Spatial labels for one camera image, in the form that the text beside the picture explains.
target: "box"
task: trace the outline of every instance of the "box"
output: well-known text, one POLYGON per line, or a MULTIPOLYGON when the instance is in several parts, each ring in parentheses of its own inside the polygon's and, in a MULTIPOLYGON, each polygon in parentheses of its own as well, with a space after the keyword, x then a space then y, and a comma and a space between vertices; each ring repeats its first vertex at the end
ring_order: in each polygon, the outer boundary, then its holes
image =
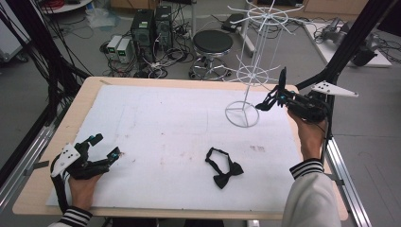
POLYGON ((305 12, 360 14, 368 0, 309 0, 305 12))
POLYGON ((159 0, 112 0, 113 9, 156 9, 159 0))

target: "black round stool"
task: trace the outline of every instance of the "black round stool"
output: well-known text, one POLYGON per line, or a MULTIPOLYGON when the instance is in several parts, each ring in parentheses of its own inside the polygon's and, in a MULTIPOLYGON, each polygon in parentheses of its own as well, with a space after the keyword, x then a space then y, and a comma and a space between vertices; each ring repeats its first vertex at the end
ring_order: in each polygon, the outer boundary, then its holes
POLYGON ((230 52, 233 39, 226 33, 218 30, 204 30, 195 34, 194 49, 200 54, 191 66, 189 77, 200 79, 222 79, 231 76, 226 63, 218 59, 230 52))

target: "hand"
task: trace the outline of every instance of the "hand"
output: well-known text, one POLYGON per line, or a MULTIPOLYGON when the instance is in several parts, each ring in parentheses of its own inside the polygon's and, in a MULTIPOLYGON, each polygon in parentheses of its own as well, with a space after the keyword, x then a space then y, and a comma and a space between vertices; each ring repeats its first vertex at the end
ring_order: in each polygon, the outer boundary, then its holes
POLYGON ((326 122, 322 121, 319 124, 309 123, 291 111, 288 111, 288 115, 297 123, 304 160, 311 158, 320 159, 326 122))
POLYGON ((73 198, 73 206, 89 211, 94 200, 96 183, 101 176, 102 174, 99 174, 88 180, 76 180, 73 177, 68 179, 73 198))

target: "striped sleeve cuff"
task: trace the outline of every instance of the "striped sleeve cuff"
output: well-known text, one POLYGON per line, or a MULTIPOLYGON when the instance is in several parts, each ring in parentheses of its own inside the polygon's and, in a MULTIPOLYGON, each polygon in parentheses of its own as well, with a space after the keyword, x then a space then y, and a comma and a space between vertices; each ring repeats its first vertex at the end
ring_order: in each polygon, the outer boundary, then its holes
POLYGON ((319 159, 307 159, 300 164, 289 169, 294 180, 308 173, 317 172, 324 173, 322 163, 319 159))
POLYGON ((75 206, 71 206, 64 213, 64 216, 59 220, 59 223, 63 223, 69 225, 71 227, 85 227, 89 220, 91 219, 92 214, 88 211, 79 209, 75 206))

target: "metal rail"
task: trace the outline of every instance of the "metal rail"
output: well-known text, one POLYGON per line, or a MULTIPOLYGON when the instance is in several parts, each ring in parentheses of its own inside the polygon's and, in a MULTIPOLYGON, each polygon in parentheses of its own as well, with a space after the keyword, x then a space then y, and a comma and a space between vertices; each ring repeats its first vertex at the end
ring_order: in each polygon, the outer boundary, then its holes
POLYGON ((347 210, 354 218, 355 224, 359 227, 372 226, 334 138, 331 138, 328 142, 326 155, 327 163, 330 165, 331 170, 335 172, 338 180, 343 181, 343 185, 339 185, 339 190, 347 210))
POLYGON ((20 160, 18 165, 14 168, 6 182, 1 187, 0 214, 5 210, 9 200, 18 190, 24 179, 33 171, 34 164, 39 160, 55 131, 56 127, 54 122, 48 127, 42 127, 41 131, 38 133, 23 158, 20 160))

